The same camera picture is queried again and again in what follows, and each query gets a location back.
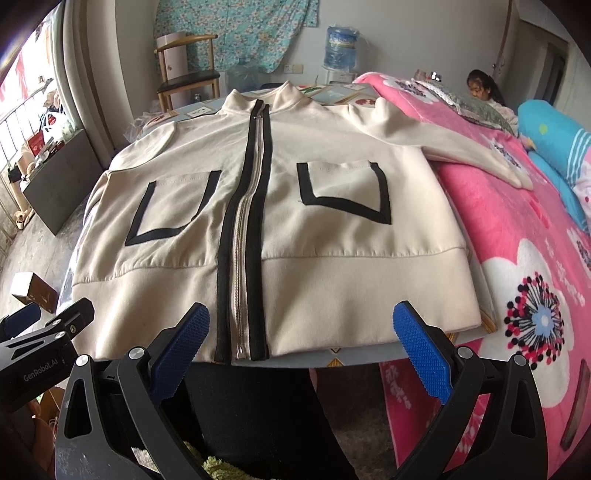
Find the chair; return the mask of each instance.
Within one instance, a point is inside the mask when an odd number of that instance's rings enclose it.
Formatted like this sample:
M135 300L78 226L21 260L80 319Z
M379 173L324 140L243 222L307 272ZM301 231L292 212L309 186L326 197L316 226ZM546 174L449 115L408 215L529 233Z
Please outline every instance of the chair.
M156 48L154 53L158 54L160 61L160 72L162 74L163 83L160 85L156 93L160 100L160 106L163 112L173 109L173 103L170 96L173 93L183 92L192 88L202 87L204 85L211 85L213 90L213 97L219 98L220 96L220 74L216 72L213 64L213 39L217 38L217 35L188 35L187 37L174 40L171 43L167 43L162 47ZM186 75L181 75L173 79L168 79L166 60L164 59L164 50L169 48L180 47L183 45L189 45L199 41L209 41L209 68L210 70L201 70L199 72L190 72Z

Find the metal bolt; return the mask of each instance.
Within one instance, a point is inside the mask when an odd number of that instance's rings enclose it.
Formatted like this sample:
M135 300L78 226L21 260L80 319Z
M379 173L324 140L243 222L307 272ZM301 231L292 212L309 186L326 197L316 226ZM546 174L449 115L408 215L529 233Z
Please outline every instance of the metal bolt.
M470 350L467 346L461 346L459 349L457 349L457 354L466 360L472 358L472 355L474 355L472 350Z
M76 359L76 365L78 365L79 367L82 367L82 365L86 365L88 363L88 360L89 360L88 355L80 355Z
M140 346L132 348L129 352L129 358L132 360L137 360L138 358L142 358L144 356L144 349Z
M513 357L513 361L519 365L520 367L524 367L527 365L527 360L525 359L525 357L523 355L515 355Z

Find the person's leg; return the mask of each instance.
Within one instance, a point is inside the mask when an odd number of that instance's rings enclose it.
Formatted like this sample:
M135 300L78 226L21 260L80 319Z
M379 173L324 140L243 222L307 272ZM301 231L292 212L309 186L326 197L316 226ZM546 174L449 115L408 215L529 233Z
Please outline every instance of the person's leg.
M358 480L308 370L194 363L185 382L208 455L264 479Z

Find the girl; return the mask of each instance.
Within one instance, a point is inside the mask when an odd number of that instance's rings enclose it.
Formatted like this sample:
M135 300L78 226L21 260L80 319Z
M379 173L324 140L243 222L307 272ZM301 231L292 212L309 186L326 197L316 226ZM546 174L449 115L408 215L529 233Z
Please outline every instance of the girl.
M519 120L513 110L505 104L498 85L492 77L481 70L472 70L466 79L468 88L473 97L488 103L510 124L515 136L519 130Z

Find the chair backrest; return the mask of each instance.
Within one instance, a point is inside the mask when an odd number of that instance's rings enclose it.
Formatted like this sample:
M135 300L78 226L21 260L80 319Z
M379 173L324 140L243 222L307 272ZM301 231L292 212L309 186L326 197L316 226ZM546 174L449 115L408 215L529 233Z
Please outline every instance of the chair backrest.
M187 35L186 37L179 38L178 40L174 40L166 45L162 45L154 50L154 53L158 54L158 60L160 61L160 73L162 74L162 80L166 82L168 80L168 75L166 73L166 60L164 58L164 50L168 50L169 48L174 47L181 47L183 45L190 45L192 43L197 43L199 41L208 41L209 42L209 68L211 70L215 70L215 65L213 63L213 39L217 38L217 34L206 34L206 35Z

